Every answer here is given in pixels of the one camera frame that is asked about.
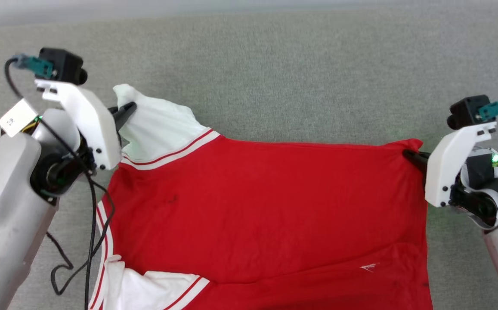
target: white label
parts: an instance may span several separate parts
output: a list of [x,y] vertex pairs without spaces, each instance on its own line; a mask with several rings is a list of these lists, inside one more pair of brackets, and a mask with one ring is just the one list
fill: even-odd
[[0,127],[13,137],[17,135],[25,126],[29,125],[38,116],[25,98],[19,100],[11,110],[0,119]]

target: red and white shirt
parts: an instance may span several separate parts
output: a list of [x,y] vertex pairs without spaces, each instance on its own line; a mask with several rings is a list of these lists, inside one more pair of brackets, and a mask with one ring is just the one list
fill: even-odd
[[[254,143],[123,84],[137,111],[92,309],[432,309],[422,174],[384,146]],[[99,204],[99,227],[111,212]]]

